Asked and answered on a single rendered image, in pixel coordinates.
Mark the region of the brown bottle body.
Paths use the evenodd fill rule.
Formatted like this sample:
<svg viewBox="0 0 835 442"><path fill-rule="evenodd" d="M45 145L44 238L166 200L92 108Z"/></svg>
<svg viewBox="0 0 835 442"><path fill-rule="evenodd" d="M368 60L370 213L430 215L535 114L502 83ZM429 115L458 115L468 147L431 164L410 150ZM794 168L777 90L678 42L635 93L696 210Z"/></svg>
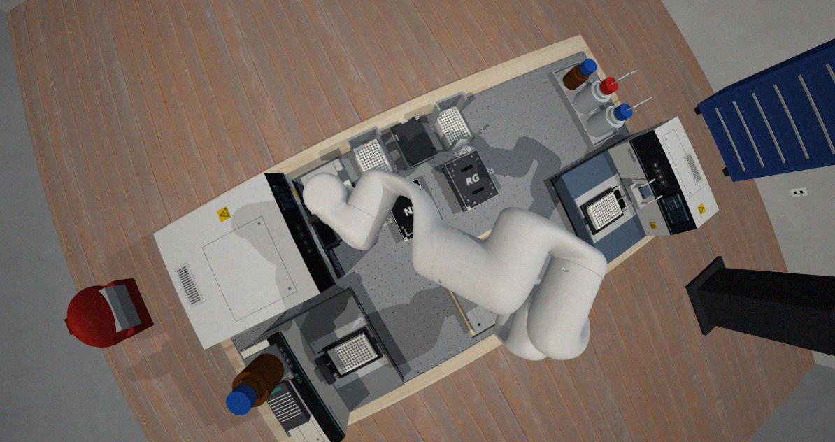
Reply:
<svg viewBox="0 0 835 442"><path fill-rule="evenodd" d="M589 76L585 79L578 78L576 75L576 69L580 66L577 64L574 66L566 75L563 77L563 83L566 88L569 90L575 90L577 87L580 87L586 80L588 80Z"/></svg>

